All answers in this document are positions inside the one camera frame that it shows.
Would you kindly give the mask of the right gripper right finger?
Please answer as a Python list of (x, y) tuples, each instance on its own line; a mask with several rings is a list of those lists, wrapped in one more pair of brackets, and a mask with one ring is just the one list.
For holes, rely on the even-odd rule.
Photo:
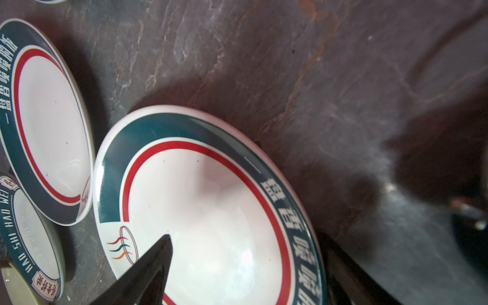
[(398, 304), (333, 239), (317, 232), (327, 272), (328, 304)]

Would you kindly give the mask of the green rim plate steam logo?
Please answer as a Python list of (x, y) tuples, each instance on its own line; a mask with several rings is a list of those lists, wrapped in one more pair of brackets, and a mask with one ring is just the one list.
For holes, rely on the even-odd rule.
[(101, 244), (122, 277), (162, 236), (164, 304), (325, 304), (313, 226), (270, 158), (228, 123), (155, 105), (121, 119), (94, 167)]

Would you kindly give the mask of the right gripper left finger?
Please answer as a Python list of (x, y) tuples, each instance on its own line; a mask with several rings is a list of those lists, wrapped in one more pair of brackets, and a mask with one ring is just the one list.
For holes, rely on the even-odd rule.
[(163, 235), (119, 280), (93, 304), (162, 304), (173, 246)]

